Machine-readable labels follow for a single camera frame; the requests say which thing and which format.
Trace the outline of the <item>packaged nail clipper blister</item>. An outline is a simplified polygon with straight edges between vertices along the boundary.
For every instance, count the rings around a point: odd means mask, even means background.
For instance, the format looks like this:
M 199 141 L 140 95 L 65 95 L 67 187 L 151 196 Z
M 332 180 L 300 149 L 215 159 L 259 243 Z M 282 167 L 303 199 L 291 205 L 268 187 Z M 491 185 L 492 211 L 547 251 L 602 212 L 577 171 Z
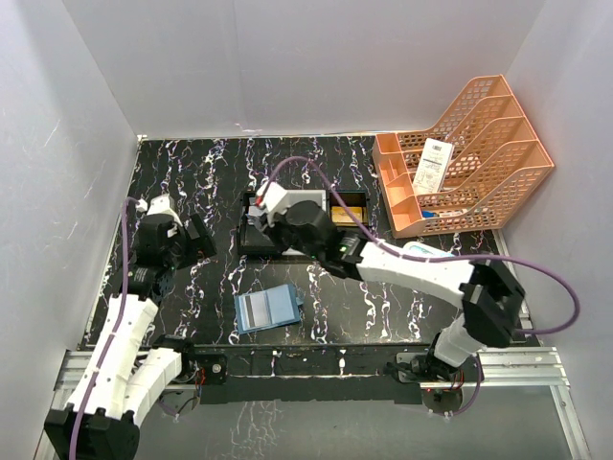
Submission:
M 436 247 L 429 246 L 422 242 L 418 241 L 409 241 L 403 246 L 403 251 L 412 257 L 419 258 L 428 258 L 428 259 L 436 259 L 436 258 L 446 258 L 452 257 L 452 254 L 449 252 L 445 252 Z

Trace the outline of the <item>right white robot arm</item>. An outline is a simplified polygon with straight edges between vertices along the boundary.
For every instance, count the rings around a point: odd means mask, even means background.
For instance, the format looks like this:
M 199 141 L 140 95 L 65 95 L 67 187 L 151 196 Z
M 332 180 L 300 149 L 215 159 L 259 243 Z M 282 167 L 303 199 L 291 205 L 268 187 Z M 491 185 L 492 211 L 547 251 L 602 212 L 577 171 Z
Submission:
M 335 277 L 414 289 L 459 311 L 435 335 L 427 353 L 393 364 L 398 373 L 450 380 L 479 351 L 511 345 L 525 291 L 503 262 L 468 262 L 429 251 L 413 255 L 371 241 L 362 232 L 338 227 L 316 202 L 295 198 L 277 183 L 258 189 L 256 205 L 258 227 L 277 248 L 297 250 Z

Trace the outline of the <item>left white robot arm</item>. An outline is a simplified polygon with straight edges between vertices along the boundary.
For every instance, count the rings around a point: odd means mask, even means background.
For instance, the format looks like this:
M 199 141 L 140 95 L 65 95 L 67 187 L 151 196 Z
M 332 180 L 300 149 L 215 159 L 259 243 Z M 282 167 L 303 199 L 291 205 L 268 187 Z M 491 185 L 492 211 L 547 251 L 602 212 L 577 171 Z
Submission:
M 122 242 L 118 293 L 74 392 L 48 412 L 44 432 L 60 459 L 132 459 L 140 427 L 166 387 L 187 373 L 190 340 L 162 335 L 139 362 L 143 339 L 178 271 L 216 254 L 200 216 L 182 221 L 169 195 L 127 198 L 142 213 L 133 241 Z

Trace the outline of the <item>orange mesh file organizer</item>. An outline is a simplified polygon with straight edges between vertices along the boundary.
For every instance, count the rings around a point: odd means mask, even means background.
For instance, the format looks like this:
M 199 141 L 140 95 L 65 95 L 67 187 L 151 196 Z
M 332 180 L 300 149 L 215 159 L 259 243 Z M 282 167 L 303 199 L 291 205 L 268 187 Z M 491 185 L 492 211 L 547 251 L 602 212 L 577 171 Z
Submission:
M 440 191 L 420 194 L 429 139 L 454 150 Z M 470 80 L 428 129 L 377 134 L 373 159 L 399 239 L 501 229 L 555 167 L 502 75 Z

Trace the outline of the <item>blue leather card holder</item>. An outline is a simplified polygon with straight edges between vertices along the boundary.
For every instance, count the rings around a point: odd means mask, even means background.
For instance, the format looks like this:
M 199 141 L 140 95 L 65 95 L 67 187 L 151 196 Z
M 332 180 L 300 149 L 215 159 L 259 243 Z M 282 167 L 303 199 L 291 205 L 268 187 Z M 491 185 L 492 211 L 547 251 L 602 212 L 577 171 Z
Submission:
M 292 284 L 234 297 L 239 334 L 283 327 L 300 321 L 304 299 Z

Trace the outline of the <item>three-compartment black white tray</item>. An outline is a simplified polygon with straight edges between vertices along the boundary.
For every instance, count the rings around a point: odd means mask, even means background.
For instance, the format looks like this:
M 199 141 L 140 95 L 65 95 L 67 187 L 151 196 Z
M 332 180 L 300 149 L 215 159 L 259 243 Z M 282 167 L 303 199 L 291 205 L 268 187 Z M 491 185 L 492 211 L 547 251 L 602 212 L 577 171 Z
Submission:
M 369 228 L 366 191 L 288 190 L 285 211 L 257 205 L 253 191 L 241 199 L 237 252 L 249 258 L 308 258 L 340 240 L 343 231 Z

